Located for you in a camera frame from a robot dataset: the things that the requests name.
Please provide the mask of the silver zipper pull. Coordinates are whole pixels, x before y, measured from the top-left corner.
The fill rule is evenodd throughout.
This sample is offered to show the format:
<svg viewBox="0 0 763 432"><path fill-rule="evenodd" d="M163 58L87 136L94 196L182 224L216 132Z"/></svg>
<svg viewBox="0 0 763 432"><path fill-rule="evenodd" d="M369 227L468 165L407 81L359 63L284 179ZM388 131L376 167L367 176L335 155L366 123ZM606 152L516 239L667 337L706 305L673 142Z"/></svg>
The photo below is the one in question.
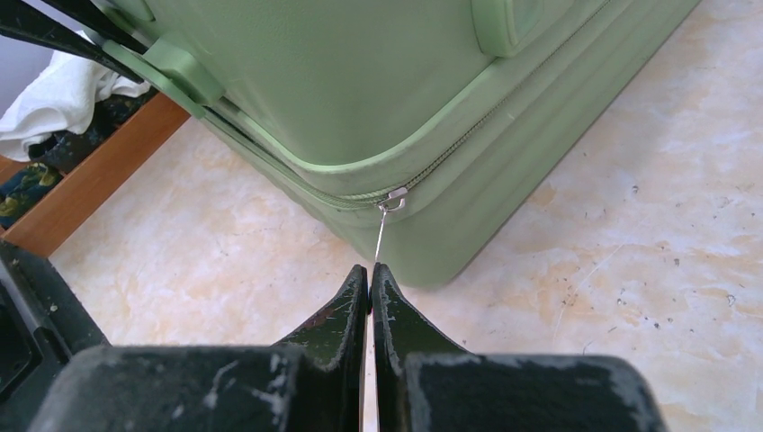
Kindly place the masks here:
<svg viewBox="0 0 763 432"><path fill-rule="evenodd" d="M386 197L377 204L377 208L381 212L381 220L374 250L374 263L381 262L380 254L382 249L382 239L388 216L392 212L397 212L405 207L407 194L408 188L406 186L402 186L388 192Z"/></svg>

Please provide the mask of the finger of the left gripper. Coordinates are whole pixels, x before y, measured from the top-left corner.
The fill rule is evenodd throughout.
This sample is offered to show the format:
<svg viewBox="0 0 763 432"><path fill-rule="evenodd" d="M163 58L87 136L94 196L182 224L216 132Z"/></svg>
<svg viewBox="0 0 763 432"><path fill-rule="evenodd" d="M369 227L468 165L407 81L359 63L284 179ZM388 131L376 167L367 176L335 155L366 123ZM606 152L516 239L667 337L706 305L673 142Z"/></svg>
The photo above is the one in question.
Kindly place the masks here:
<svg viewBox="0 0 763 432"><path fill-rule="evenodd" d="M73 19L80 19L82 24L93 30L113 37L132 50L145 51L140 42L110 22L94 4L87 1L49 1L48 4ZM92 60L137 84L143 82L142 77L106 53L100 46L24 1L1 3L1 34L7 38Z"/></svg>

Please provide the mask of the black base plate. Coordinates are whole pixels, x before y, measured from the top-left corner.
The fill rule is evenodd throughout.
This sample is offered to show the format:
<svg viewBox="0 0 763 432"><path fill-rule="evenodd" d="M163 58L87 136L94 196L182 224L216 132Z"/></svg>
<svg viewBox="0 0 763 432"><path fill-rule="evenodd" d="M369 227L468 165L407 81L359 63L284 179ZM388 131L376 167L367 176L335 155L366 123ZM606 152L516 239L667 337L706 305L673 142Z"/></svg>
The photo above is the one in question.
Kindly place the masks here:
<svg viewBox="0 0 763 432"><path fill-rule="evenodd" d="M110 342L52 263L1 242L1 429L24 431L77 353Z"/></svg>

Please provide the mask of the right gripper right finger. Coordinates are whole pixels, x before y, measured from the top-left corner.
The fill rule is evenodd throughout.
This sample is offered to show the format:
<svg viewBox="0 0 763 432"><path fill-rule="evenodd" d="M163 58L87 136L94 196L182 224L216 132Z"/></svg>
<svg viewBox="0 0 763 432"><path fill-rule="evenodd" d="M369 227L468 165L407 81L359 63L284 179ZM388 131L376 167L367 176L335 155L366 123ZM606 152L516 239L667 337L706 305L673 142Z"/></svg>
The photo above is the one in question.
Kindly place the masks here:
<svg viewBox="0 0 763 432"><path fill-rule="evenodd" d="M370 284L382 431L663 431L649 384L601 355L475 354L376 264Z"/></svg>

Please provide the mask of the orange wooden tray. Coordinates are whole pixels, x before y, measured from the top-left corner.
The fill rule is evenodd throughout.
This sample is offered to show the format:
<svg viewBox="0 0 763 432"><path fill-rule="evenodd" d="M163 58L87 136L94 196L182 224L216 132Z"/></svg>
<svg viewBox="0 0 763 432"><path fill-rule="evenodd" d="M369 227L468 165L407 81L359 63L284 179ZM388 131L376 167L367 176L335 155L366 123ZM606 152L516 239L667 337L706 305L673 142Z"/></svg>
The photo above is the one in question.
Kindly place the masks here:
<svg viewBox="0 0 763 432"><path fill-rule="evenodd" d="M140 107L1 239L49 257L190 117L163 94Z"/></svg>

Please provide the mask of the green suitcase blue lining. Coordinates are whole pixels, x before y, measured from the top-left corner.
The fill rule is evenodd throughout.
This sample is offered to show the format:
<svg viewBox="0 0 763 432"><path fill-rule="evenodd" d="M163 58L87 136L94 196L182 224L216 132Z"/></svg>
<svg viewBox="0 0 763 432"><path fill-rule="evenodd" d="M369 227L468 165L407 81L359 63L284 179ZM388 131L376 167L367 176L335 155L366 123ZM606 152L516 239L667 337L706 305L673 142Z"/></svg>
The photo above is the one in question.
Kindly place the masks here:
<svg viewBox="0 0 763 432"><path fill-rule="evenodd" d="M103 48L407 285L446 284L692 1L100 1Z"/></svg>

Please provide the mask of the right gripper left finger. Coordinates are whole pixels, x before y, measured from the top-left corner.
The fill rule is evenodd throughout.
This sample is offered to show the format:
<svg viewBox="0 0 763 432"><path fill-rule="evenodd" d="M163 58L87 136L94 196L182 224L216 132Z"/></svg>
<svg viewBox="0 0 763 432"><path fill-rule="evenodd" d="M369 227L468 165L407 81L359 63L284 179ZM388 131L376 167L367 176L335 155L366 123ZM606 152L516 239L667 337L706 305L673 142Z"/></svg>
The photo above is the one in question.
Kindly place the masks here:
<svg viewBox="0 0 763 432"><path fill-rule="evenodd" d="M52 384L33 431L358 431L367 272L270 346L97 346Z"/></svg>

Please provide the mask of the white fluffy towel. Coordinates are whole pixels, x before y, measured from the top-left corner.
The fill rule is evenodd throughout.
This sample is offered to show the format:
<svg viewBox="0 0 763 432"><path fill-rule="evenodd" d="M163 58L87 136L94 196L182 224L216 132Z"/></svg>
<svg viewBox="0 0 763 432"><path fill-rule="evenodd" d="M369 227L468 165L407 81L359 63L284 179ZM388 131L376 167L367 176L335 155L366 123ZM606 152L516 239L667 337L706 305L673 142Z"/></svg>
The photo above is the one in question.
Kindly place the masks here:
<svg viewBox="0 0 763 432"><path fill-rule="evenodd" d="M138 84L90 59L56 50L2 115L1 155L28 162L31 146L54 132L85 132L96 103L112 95L136 98L149 89L147 82Z"/></svg>

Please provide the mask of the patterned item in tray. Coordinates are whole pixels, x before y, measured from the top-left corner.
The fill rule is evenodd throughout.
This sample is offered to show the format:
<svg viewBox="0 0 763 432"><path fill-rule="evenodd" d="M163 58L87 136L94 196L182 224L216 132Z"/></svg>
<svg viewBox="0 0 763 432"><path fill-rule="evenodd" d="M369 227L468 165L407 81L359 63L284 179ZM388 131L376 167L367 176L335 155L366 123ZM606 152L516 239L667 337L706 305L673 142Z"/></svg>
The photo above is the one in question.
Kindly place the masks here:
<svg viewBox="0 0 763 432"><path fill-rule="evenodd" d="M155 89L137 97L114 94L95 104L84 133L56 131L31 145L31 160L1 183L1 228L16 223L156 94Z"/></svg>

